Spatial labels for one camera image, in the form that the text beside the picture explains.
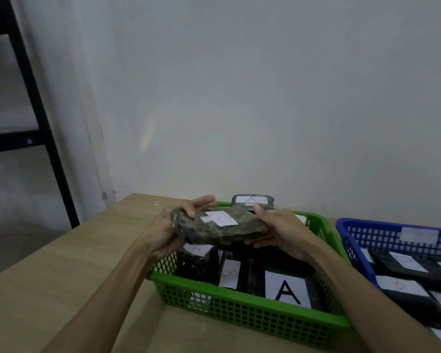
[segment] blue plastic basket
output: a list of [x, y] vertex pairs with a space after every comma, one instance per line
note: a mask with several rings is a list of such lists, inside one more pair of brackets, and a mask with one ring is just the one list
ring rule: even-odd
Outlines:
[[[431, 229], [439, 231], [438, 242], [434, 245], [400, 241], [402, 227]], [[379, 290], [376, 274], [360, 248], [387, 248], [397, 253], [418, 254], [441, 258], [441, 228], [424, 227], [387, 222], [375, 222], [353, 218], [337, 220], [336, 228], [351, 264], [372, 282]]]

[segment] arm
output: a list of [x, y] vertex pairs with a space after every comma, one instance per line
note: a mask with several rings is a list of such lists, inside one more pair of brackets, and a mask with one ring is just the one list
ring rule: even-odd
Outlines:
[[[194, 208], [215, 207], [214, 196], [181, 201], [190, 217]], [[111, 352], [137, 291], [153, 265], [179, 249], [183, 240], [172, 231], [172, 208], [165, 208], [123, 255], [90, 300], [47, 344], [43, 353]]]
[[273, 231], [267, 237], [245, 243], [254, 243], [256, 248], [275, 245], [311, 264], [333, 291], [371, 352], [441, 352], [441, 341], [435, 335], [347, 264], [294, 213], [264, 211], [260, 206], [254, 209]]

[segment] green plastic basket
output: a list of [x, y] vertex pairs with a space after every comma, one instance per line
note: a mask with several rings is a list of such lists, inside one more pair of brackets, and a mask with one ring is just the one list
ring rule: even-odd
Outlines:
[[[218, 206], [229, 207], [230, 203], [218, 202]], [[306, 226], [349, 263], [340, 236], [325, 218], [315, 213], [294, 213], [307, 216]], [[326, 348], [337, 331], [351, 328], [341, 306], [317, 274], [314, 279], [325, 293], [331, 313], [184, 279], [172, 275], [175, 269], [176, 256], [171, 254], [148, 275], [162, 301], [169, 305], [320, 348]]]

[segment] hand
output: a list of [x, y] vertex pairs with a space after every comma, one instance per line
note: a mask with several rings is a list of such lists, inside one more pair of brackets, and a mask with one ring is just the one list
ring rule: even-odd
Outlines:
[[310, 244], [321, 244], [322, 242], [291, 210], [264, 210], [257, 204], [253, 206], [253, 210], [259, 219], [268, 224], [272, 230], [259, 239], [246, 240], [245, 244], [247, 245], [253, 244], [254, 248], [276, 246], [290, 256], [306, 261], [307, 249], [310, 248]]
[[202, 196], [195, 200], [181, 200], [172, 207], [165, 207], [157, 214], [136, 240], [137, 245], [147, 248], [151, 261], [157, 262], [181, 248], [185, 242], [173, 230], [173, 209], [183, 208], [189, 217], [195, 218], [195, 209], [200, 207], [216, 207], [216, 197]]

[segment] wooden table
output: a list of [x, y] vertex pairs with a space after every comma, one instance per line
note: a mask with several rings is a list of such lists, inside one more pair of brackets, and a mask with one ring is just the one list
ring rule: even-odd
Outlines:
[[[175, 199], [132, 194], [0, 273], [0, 352], [39, 352], [76, 314], [149, 220]], [[334, 351], [363, 351], [355, 334]], [[167, 306], [145, 281], [114, 352], [321, 352]]]

